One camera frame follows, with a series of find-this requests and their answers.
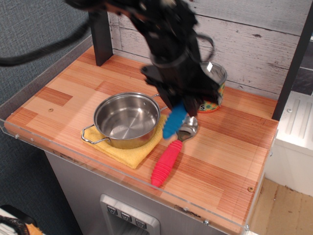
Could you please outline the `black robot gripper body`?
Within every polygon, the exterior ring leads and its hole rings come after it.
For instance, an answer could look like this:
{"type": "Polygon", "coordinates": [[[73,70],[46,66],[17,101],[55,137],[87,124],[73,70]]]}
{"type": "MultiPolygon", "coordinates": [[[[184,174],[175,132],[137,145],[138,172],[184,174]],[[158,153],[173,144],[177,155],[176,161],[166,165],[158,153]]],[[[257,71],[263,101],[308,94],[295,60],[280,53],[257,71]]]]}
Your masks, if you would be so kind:
{"type": "Polygon", "coordinates": [[[184,53],[179,59],[160,64],[153,61],[151,65],[141,68],[149,85],[164,88],[178,88],[183,98],[186,95],[200,96],[203,100],[220,103],[219,73],[214,71],[211,62],[194,60],[184,53]]]}

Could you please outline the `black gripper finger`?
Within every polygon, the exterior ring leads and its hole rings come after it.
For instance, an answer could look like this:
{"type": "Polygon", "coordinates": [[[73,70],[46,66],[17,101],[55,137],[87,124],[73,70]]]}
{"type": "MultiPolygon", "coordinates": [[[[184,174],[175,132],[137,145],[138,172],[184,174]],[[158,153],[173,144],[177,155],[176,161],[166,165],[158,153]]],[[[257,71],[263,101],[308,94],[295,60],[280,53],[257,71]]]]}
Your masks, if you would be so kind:
{"type": "Polygon", "coordinates": [[[191,117],[196,117],[203,99],[200,96],[186,95],[182,98],[184,107],[191,117]]]}
{"type": "Polygon", "coordinates": [[[180,90],[178,88],[158,88],[158,93],[161,99],[170,110],[182,103],[182,97],[179,92],[180,90]]]}

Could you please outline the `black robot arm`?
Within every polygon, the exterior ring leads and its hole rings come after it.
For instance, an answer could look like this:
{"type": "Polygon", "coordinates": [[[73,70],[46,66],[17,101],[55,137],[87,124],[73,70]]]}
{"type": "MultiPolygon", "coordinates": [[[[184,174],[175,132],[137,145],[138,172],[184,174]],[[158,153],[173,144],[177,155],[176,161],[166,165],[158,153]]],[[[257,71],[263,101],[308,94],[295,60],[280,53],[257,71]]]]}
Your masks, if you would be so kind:
{"type": "Polygon", "coordinates": [[[141,72],[173,109],[183,103],[196,116],[204,101],[220,103],[219,84],[201,68],[201,54],[194,31],[195,13],[182,0],[68,0],[76,9],[106,10],[125,15],[145,38],[152,64],[141,72]]]}

